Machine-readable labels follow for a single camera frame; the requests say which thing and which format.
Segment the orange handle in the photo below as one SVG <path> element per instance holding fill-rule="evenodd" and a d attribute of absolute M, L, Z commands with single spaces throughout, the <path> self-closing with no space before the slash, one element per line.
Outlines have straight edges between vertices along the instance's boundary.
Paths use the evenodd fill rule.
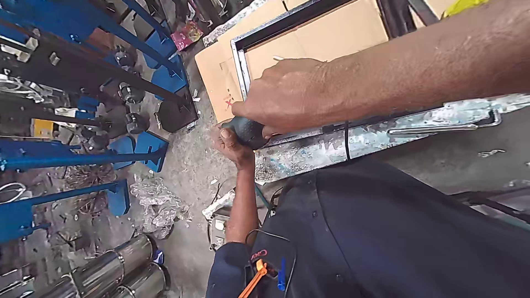
<path fill-rule="evenodd" d="M 252 290 L 256 287 L 260 279 L 267 274 L 267 263 L 263 263 L 262 260 L 258 260 L 256 262 L 256 269 L 258 270 L 258 273 L 254 276 L 254 278 L 250 281 L 250 283 L 246 286 L 246 288 L 241 292 L 239 295 L 239 298 L 248 298 Z"/>

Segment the cardboard box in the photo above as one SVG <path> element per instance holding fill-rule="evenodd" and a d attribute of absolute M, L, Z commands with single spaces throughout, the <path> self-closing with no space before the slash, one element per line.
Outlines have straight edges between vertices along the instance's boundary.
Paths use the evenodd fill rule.
<path fill-rule="evenodd" d="M 441 7 L 448 7 L 452 1 L 431 0 L 436 5 L 430 5 L 437 15 L 441 15 Z M 286 8 L 292 9 L 304 2 L 269 0 L 220 36 L 217 43 L 195 56 L 218 121 L 232 118 L 231 104 L 242 100 L 230 41 L 285 13 Z M 421 27 L 415 13 L 413 18 Z M 266 68 L 277 63 L 273 56 L 331 61 L 386 41 L 388 37 L 375 0 L 357 0 L 250 49 L 246 60 L 251 79 L 255 80 Z"/>

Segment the hand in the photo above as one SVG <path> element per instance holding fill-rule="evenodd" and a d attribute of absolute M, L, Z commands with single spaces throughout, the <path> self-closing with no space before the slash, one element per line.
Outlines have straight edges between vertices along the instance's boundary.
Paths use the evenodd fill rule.
<path fill-rule="evenodd" d="M 325 62 L 279 61 L 252 81 L 247 100 L 235 102 L 232 113 L 264 124 L 264 137 L 327 124 L 319 116 L 331 96 L 327 77 Z"/>
<path fill-rule="evenodd" d="M 249 147 L 241 145 L 237 141 L 235 133 L 228 128 L 221 128 L 221 122 L 210 130 L 210 136 L 214 142 L 214 148 L 219 150 L 226 158 L 235 163 L 238 170 L 250 170 L 254 173 L 254 152 Z"/>

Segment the angle grinder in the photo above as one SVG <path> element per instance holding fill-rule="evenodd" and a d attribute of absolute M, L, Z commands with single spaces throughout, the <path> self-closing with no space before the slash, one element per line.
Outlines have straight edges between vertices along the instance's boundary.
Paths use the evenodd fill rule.
<path fill-rule="evenodd" d="M 222 128 L 231 129 L 237 136 L 240 144 L 257 150 L 269 141 L 263 137 L 264 125 L 254 120 L 235 116 L 230 122 L 223 123 Z"/>

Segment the steel pipe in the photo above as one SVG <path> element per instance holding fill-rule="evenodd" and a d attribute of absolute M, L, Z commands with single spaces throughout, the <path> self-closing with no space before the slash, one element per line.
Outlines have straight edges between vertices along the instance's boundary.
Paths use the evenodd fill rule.
<path fill-rule="evenodd" d="M 34 293 L 31 297 L 38 298 L 80 298 L 77 287 L 70 274 L 67 274 L 55 284 L 47 287 L 39 294 Z"/>
<path fill-rule="evenodd" d="M 70 275 L 63 276 L 54 286 L 47 288 L 39 298 L 101 298 L 113 293 L 127 275 L 145 266 L 153 256 L 153 245 L 148 236 L 140 234 L 124 244 L 111 249 Z M 145 286 L 160 277 L 150 274 Z"/>
<path fill-rule="evenodd" d="M 155 298 L 164 290 L 164 271 L 156 263 L 151 263 L 139 275 L 118 287 L 113 298 Z"/>
<path fill-rule="evenodd" d="M 114 291 L 124 275 L 120 255 L 113 250 L 72 272 L 82 298 L 100 298 L 107 292 Z"/>
<path fill-rule="evenodd" d="M 153 244 L 148 236 L 140 234 L 130 241 L 113 249 L 123 262 L 124 275 L 127 276 L 153 257 Z"/>

